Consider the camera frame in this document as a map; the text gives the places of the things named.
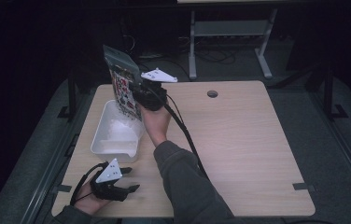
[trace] hand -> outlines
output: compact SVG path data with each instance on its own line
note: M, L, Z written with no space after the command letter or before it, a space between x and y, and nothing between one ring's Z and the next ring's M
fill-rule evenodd
M99 199L94 196L91 191L91 180L89 180L80 188L74 207L93 216L110 202L109 200Z
M157 147L167 140L166 134L171 116L164 106L157 111L150 111L141 105L139 107L147 133L153 145Z

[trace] floor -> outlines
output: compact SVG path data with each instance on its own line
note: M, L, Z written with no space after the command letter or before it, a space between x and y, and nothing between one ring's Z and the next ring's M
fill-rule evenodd
M198 78L194 81L260 80L270 87L296 71L287 71L292 38L271 40L265 57L274 77L263 77L254 48L259 39L239 40L238 46L205 48L197 58ZM151 57L140 62L141 69L161 70L189 81L188 54ZM221 57L227 59L219 63ZM330 121L322 110L323 86L310 92L307 78L297 79L282 89L268 93L284 129L305 182L311 187L316 213L311 217L245 217L249 223L336 223L351 224L351 91L334 80L333 104L341 105L348 118ZM58 118L68 105L68 83L63 82L51 97L11 177L0 194L0 223L45 223L61 183L77 135L88 112L95 88L77 92L77 113L73 119ZM92 223L116 223L96 218Z

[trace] black object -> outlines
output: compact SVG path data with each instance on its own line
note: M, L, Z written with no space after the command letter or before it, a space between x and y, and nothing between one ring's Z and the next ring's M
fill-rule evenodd
M129 85L135 101L148 110L159 110L163 106L162 102L167 101L167 90L161 87L161 82L157 81L143 79L143 82L140 84L135 86L131 83Z
M96 175L91 179L91 190L93 194L99 199L123 202L129 193L135 192L140 187L140 185L133 185L127 189L116 187L114 184L118 181L118 179L103 183L96 183L95 180L103 172L103 170L98 171ZM128 174L132 171L132 168L120 168L120 171L123 174Z
M98 167L101 167L102 170L98 171L94 175L94 177L91 179L90 184L91 184L92 193L99 199L123 202L127 198L127 195L129 193L135 192L140 187L140 185L133 185L128 187L127 189L115 187L114 185L118 181L118 179L110 180L102 183L96 183L97 177L103 172L103 170L105 170L108 164L109 164L108 161L99 163L93 166L84 176L82 176L82 178L79 180L79 183L77 184L77 187L74 190L73 196L71 197L70 205L74 206L77 200L79 200L77 199L77 194L79 193L80 188L85 183L89 174ZM128 174L131 171L132 171L131 167L120 168L120 172L123 174Z

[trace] metal frame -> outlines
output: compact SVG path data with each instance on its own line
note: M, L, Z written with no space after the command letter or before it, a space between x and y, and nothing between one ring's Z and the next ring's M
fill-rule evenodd
M190 14L190 79L197 78L195 60L195 36L216 35L262 35L263 40L255 49L260 68L266 78L272 78L272 73L266 63L264 52L271 35L277 8L272 10L269 20L265 21L196 21L195 11Z

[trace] wrist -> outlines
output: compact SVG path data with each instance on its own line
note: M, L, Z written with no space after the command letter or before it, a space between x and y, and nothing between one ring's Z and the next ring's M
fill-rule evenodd
M162 142L167 141L167 137L165 135L154 135L151 137L151 141L155 147L160 145Z
M96 214L104 205L106 205L109 201L101 200L96 198L93 194L89 195L86 198L78 200L74 207L78 210L93 216Z

